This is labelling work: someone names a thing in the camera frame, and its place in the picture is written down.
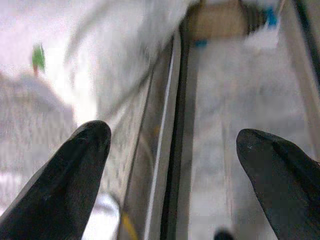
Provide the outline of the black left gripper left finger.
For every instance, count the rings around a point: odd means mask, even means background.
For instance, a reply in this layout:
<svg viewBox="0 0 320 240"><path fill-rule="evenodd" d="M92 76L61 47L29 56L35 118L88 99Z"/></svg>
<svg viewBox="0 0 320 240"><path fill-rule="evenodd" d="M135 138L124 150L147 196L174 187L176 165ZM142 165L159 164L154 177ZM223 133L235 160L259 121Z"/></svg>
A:
<svg viewBox="0 0 320 240"><path fill-rule="evenodd" d="M94 207L112 132L84 123L27 182L0 218L3 240L79 240Z"/></svg>

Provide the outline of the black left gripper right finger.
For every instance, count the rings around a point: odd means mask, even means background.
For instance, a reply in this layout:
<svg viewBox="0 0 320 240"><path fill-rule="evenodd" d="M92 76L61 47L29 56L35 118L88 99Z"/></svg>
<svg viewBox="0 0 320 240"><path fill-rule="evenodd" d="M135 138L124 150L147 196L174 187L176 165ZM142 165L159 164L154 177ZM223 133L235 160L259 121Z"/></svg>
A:
<svg viewBox="0 0 320 240"><path fill-rule="evenodd" d="M277 135L242 129L236 152L279 240L320 238L320 165Z"/></svg>

